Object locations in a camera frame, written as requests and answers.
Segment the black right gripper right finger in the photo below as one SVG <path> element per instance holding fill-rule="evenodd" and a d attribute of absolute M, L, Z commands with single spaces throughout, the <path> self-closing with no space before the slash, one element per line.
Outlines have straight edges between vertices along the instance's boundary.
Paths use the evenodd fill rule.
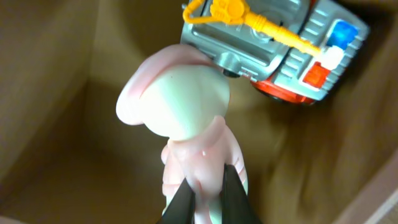
<path fill-rule="evenodd" d="M 252 209 L 234 165 L 224 165 L 222 224 L 262 224 Z"/>

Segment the pink white duck figure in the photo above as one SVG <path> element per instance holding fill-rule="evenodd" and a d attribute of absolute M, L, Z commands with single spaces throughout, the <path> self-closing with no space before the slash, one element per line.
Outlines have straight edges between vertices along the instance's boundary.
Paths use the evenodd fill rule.
<path fill-rule="evenodd" d="M 171 202 L 183 181 L 195 193 L 195 223 L 221 223 L 219 195 L 225 165 L 248 177 L 237 139 L 226 124 L 227 78 L 190 45 L 168 46 L 147 58 L 116 103 L 118 118 L 166 137 L 162 193 Z"/>

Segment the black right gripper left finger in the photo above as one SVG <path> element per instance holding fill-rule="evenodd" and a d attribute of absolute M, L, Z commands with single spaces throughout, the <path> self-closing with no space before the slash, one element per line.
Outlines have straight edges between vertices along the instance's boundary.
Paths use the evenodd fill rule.
<path fill-rule="evenodd" d="M 157 224 L 193 224 L 194 213 L 195 193 L 184 179 Z"/>

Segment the pink cardboard box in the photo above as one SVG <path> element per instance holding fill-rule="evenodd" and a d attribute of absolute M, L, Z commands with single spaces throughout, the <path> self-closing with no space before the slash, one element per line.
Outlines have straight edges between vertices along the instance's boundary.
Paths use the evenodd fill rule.
<path fill-rule="evenodd" d="M 155 223 L 166 140 L 122 124 L 139 64 L 179 40 L 180 1 L 1 2 L 1 214 Z M 371 28 L 330 95 L 279 103 L 231 80 L 226 116 L 264 223 L 363 223 L 397 182 L 397 2 L 344 1 Z"/>

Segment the red silver toy truck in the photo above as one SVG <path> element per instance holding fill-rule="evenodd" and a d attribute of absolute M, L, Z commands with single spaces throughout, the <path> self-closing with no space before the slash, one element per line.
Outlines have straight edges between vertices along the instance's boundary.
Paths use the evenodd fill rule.
<path fill-rule="evenodd" d="M 296 104 L 321 101 L 347 69 L 370 28 L 332 0 L 190 1 L 181 41 L 228 77 Z"/>

